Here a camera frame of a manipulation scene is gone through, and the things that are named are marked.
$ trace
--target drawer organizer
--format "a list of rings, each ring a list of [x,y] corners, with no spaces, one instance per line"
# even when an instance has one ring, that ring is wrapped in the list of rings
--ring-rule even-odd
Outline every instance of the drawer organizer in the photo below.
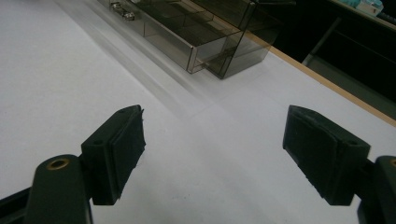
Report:
[[[266,55],[249,0],[98,0],[189,73],[229,77]]]

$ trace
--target wooden strip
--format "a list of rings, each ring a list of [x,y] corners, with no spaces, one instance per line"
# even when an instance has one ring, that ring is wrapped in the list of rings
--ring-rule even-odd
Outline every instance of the wooden strip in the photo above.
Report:
[[[308,67],[306,67],[306,66],[302,65],[301,63],[295,61],[294,59],[292,59],[290,56],[288,56],[287,54],[283,53],[279,49],[271,47],[270,51],[272,53],[274,53],[276,56],[278,56],[279,58],[281,58],[282,60],[285,60],[287,63],[290,63],[291,65],[293,65],[294,67],[296,67],[300,71],[306,73],[307,75],[312,77],[314,80],[320,82],[320,84],[324,85],[325,87],[327,87],[327,88],[337,92],[338,94],[342,95],[343,97],[347,98],[353,104],[360,106],[364,110],[366,110],[366,111],[370,112],[371,114],[377,116],[378,118],[384,120],[386,123],[396,127],[396,120],[395,119],[393,119],[393,118],[389,117],[388,115],[382,113],[381,111],[377,110],[376,108],[372,107],[371,105],[368,105],[363,100],[361,100],[358,97],[356,97],[355,95],[353,95],[350,92],[348,92],[348,91],[342,89],[341,87],[335,85],[334,83],[332,83],[327,78],[322,77],[321,75],[319,75],[318,73],[312,71]]]

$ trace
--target black object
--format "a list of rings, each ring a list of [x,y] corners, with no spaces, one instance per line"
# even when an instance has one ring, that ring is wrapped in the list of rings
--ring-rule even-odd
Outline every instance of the black object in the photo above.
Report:
[[[361,198],[361,224],[396,223],[396,157],[367,160],[370,146],[318,112],[291,105],[283,139],[307,179],[330,205]]]
[[[80,157],[42,162],[30,189],[0,201],[0,223],[92,223],[89,199],[114,204],[144,151],[142,113],[126,107],[82,144]]]

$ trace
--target white table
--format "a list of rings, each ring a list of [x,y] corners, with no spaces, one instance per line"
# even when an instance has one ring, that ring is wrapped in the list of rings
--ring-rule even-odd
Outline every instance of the white table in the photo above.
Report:
[[[226,80],[191,76],[134,32],[124,39],[99,8],[0,1],[0,198],[139,104],[146,151],[120,201],[92,207],[95,223],[357,223],[359,198],[330,207],[282,149],[288,107],[356,134],[371,160],[396,154],[395,127],[271,52]]]

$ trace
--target table surface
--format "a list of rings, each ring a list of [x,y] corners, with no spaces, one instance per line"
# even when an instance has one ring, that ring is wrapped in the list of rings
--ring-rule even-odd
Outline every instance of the table surface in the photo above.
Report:
[[[359,198],[330,207],[282,149],[289,105],[318,111],[395,155],[396,128],[288,62],[225,80],[190,75],[93,0],[0,1],[0,198],[37,165],[80,154],[118,109],[142,105],[146,151],[95,223],[357,223]]]

